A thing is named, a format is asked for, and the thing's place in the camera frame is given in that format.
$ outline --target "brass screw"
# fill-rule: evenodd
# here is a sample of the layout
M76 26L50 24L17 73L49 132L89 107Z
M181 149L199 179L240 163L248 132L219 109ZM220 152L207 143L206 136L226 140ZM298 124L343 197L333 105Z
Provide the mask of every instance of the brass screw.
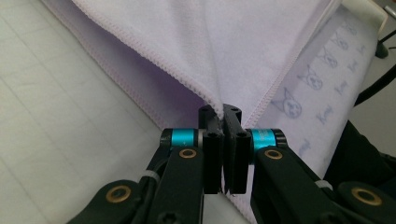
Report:
M107 192L106 200L110 203L122 203L131 196L131 192L128 186L116 186Z
M280 152L277 151L277 150L273 150L273 149L266 150L266 151L264 152L264 155L265 155L266 157L270 158L270 159L273 159L273 160L280 160L280 159L282 159L282 157L283 157L282 153L280 153Z
M368 189L353 188L352 195L362 203L367 203L372 206L379 206L382 204L382 199Z
M191 158L194 158L197 155L197 152L194 149L186 148L186 149L181 150L178 153L178 155L181 158L184 158L184 159L191 159Z

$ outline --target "blue ring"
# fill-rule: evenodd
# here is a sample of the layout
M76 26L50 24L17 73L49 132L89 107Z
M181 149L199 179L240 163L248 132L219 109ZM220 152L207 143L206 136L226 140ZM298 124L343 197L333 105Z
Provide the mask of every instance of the blue ring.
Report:
M276 146L276 137L271 129L251 129L252 141L253 141L253 155L251 157L250 164L254 162L256 152L269 146Z
M172 147L193 147L194 129L174 129L172 131Z

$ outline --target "towel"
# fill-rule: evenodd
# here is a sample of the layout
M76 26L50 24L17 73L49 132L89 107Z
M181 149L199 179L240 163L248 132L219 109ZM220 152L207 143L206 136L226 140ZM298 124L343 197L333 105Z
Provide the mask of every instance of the towel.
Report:
M98 29L129 47L122 52L134 54L132 60L123 59L133 66L114 68L120 66L109 63L115 61L114 50L100 55L91 50L161 128L191 125L180 111L203 104L212 105L222 118L224 103L240 107L243 125L254 126L303 47L339 4L336 0L73 2ZM97 51L92 42L101 37L85 38Z
M377 29L340 6L304 48L257 123L281 129L289 147L320 178L375 55ZM250 166L245 195L227 195L251 223L256 222L250 208L253 176Z

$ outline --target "white table surface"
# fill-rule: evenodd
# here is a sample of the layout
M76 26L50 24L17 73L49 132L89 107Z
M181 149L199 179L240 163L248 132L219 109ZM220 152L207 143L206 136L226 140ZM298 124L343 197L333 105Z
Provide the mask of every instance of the white table surface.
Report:
M160 134L40 1L0 1L0 223L65 223ZM204 223L247 222L206 195Z

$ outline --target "cable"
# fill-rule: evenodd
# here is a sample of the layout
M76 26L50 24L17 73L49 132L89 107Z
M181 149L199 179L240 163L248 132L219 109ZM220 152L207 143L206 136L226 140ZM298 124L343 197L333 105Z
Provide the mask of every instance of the cable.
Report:
M364 101L370 99L372 96L377 94L379 91L384 89L388 84L396 78L396 64L388 70L388 72L377 80L373 85L371 85L366 90L359 94L358 99L355 102L355 106L363 103Z
M162 176L163 170L168 159L160 160L153 168L152 172ZM155 191L158 187L157 179L151 176L142 176L139 181L139 187L142 189L142 204L138 207L131 224L145 223L149 214L149 208L154 198Z

